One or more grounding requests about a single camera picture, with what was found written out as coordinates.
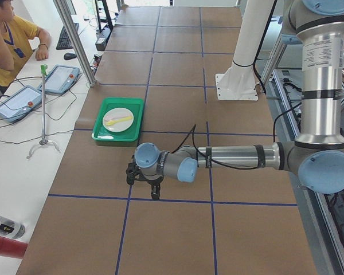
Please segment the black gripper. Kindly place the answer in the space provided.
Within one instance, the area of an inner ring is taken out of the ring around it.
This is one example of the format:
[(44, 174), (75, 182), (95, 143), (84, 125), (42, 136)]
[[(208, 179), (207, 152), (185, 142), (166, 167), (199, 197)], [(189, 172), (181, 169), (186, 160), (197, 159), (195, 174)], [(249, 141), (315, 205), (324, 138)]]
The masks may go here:
[(150, 184), (152, 200), (160, 200), (160, 183), (163, 181), (163, 175), (158, 174), (153, 168), (140, 168), (136, 163), (131, 162), (126, 169), (126, 182), (128, 185), (133, 185), (135, 181)]

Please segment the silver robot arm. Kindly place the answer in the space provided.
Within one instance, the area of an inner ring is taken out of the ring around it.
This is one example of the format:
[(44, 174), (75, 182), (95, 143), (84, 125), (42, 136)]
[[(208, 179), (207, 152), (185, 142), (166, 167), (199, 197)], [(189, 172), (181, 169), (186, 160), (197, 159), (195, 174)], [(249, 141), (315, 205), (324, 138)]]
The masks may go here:
[(200, 167), (255, 170), (272, 167), (294, 173), (302, 186), (322, 194), (344, 190), (344, 137), (341, 135), (344, 1), (286, 1), (282, 33), (302, 43), (303, 86), (300, 134), (270, 146), (196, 147), (161, 151), (139, 145), (126, 181), (145, 181), (159, 199), (166, 177), (193, 182)]

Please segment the person's hand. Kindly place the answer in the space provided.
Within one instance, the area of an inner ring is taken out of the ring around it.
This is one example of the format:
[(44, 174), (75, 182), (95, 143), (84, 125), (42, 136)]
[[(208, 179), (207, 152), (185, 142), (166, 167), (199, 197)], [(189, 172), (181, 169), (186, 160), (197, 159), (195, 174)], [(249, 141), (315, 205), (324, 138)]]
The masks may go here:
[(47, 48), (38, 48), (36, 51), (36, 60), (42, 61), (49, 58), (49, 51)]

